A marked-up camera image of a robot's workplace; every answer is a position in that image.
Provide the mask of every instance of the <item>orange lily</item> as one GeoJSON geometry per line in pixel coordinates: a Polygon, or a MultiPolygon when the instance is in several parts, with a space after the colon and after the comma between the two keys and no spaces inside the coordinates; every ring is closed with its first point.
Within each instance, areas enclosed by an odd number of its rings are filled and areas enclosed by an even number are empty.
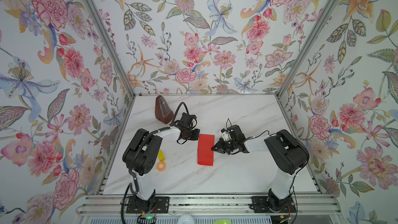
{"type": "Polygon", "coordinates": [[[299,82],[299,83],[298,83],[298,84],[300,84],[300,83],[302,83],[302,84],[301,84],[300,86],[297,86],[297,87],[302,87],[302,86],[305,85],[305,83],[308,82],[308,84],[310,85],[311,94],[314,94],[314,93],[312,92],[311,81],[313,81],[313,82],[315,82],[315,83],[317,83],[317,82],[316,82],[316,80],[314,80],[311,76],[312,76],[313,73],[315,73],[315,71],[316,71],[316,69],[318,68],[319,64],[321,64],[321,62],[318,63],[318,65],[316,66],[316,68],[314,69],[314,71],[312,71],[309,75],[307,75],[306,73],[303,73],[303,72],[301,72],[301,73],[299,73],[298,75],[296,75],[296,76],[301,75],[301,78],[304,79],[302,82],[299,82]]]}
{"type": "Polygon", "coordinates": [[[141,53],[141,61],[134,63],[134,64],[131,66],[131,69],[130,69],[129,72],[131,72],[132,69],[133,69],[135,66],[140,67],[140,66],[142,65],[142,67],[144,68],[144,72],[143,72],[142,75],[141,75],[141,77],[142,77],[142,76],[145,74],[145,65],[149,65],[149,66],[152,66],[152,67],[158,67],[158,66],[155,66],[155,65],[153,65],[153,64],[150,64],[150,63],[148,62],[148,61],[151,61],[151,60],[153,60],[153,59],[144,60],[144,55],[142,54],[142,50],[141,50],[140,46],[138,46],[138,48],[140,49],[140,53],[141,53]]]}

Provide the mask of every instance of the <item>white marble table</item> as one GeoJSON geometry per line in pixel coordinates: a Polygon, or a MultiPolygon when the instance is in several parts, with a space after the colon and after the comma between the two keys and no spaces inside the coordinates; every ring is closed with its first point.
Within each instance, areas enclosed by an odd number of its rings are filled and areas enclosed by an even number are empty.
{"type": "MultiPolygon", "coordinates": [[[[136,98],[104,194],[124,194],[128,183],[132,182],[122,155],[136,131],[140,128],[152,131],[166,126],[155,118],[155,98],[136,98]]],[[[240,126],[246,137],[260,135],[265,130],[270,133],[289,130],[273,95],[165,96],[165,99],[173,112],[184,101],[189,113],[197,117],[196,128],[201,134],[215,135],[215,143],[228,118],[232,125],[240,126]]],[[[180,119],[184,110],[184,107],[180,108],[176,119],[180,119]]],[[[151,181],[157,194],[268,192],[277,172],[269,152],[229,156],[215,152],[214,166],[201,166],[197,164],[197,141],[188,140],[183,145],[162,142],[160,148],[166,158],[166,170],[159,172],[153,167],[144,178],[151,181]]],[[[294,186],[296,192],[316,191],[307,168],[300,171],[294,186]]]]}

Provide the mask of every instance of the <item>red berry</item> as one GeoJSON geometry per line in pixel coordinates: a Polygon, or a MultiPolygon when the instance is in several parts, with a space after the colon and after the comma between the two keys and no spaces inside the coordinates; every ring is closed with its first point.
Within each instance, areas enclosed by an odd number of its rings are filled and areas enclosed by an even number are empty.
{"type": "Polygon", "coordinates": [[[65,53],[65,50],[64,50],[63,48],[59,48],[59,49],[57,50],[57,54],[58,54],[59,57],[63,57],[63,56],[64,56],[64,53],[65,53]]]}

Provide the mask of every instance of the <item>red foam block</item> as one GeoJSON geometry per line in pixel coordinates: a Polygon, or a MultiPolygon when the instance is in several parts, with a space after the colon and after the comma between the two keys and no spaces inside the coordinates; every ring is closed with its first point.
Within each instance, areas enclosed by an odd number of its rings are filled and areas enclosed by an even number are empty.
{"type": "Polygon", "coordinates": [[[214,146],[214,135],[201,134],[198,141],[198,164],[213,166],[214,152],[211,148],[214,146]]]}

